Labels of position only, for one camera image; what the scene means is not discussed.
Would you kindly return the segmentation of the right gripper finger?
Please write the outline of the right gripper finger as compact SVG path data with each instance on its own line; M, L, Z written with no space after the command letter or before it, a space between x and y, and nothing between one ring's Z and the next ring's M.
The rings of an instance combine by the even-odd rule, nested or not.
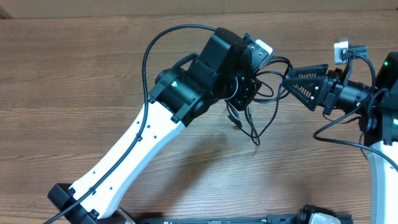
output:
M314 111L330 91L327 77L288 78L282 86L310 111Z
M292 68L286 78L311 78L324 76L328 70L328 64L312 65L308 67Z

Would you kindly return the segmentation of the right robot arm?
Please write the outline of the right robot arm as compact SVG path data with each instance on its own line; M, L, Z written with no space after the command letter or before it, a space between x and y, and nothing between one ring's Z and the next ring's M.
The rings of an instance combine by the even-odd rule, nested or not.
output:
M344 111L315 131L313 138L367 151L371 223L397 223L397 52L388 53L378 72L366 53L357 50L342 50L337 62L346 68L330 70L323 64L291 69L282 86L311 111L317 106L325 114ZM320 136L352 114L359 115L362 142Z

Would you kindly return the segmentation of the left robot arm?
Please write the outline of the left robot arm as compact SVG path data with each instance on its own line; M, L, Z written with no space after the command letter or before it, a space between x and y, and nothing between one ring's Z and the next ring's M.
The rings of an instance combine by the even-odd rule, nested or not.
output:
M146 165L218 101L245 109L261 87L256 73L273 55L262 40L213 29L201 53L180 59L158 74L153 88L144 89L137 118L89 172L72 184L53 186L48 198L59 216L71 223L127 223L118 205Z

